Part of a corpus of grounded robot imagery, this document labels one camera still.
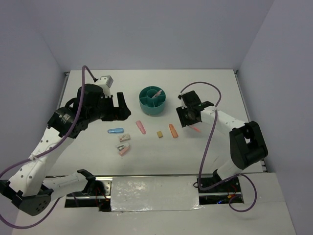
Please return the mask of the orange red thin pen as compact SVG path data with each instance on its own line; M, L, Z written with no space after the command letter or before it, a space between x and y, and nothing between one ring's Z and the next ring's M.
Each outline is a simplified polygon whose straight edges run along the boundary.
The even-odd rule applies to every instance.
M189 126L192 130L196 131L197 133L201 133L201 130L193 125Z

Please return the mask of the red highlighter pen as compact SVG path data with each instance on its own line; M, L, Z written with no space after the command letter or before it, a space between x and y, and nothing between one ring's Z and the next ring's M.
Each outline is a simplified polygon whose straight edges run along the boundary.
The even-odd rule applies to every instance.
M159 90L152 98L158 97L162 93L162 90Z

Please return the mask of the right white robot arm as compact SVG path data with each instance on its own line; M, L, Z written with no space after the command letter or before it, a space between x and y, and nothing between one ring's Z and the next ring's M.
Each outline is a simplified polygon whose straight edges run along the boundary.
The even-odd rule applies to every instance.
M229 137L230 157L213 172L213 188L217 191L226 190L230 179L239 176L246 168L268 156L268 148L259 124L255 121L244 122L219 110L221 98L220 95L215 104L202 102L195 91L190 91L178 95L181 106L176 108L182 127L199 122L212 126L199 168L200 188L205 159L215 130Z

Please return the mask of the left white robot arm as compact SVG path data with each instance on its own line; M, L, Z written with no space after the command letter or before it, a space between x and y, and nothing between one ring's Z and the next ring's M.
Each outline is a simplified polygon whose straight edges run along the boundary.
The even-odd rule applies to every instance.
M96 177L85 169L52 180L46 176L90 123L124 121L131 115L122 92L117 93L117 100L115 107L113 96L105 95L102 86L86 84L80 87L76 97L54 112L42 139L21 168L7 181L1 181L1 194L30 216L39 215L52 200L70 193L93 194Z

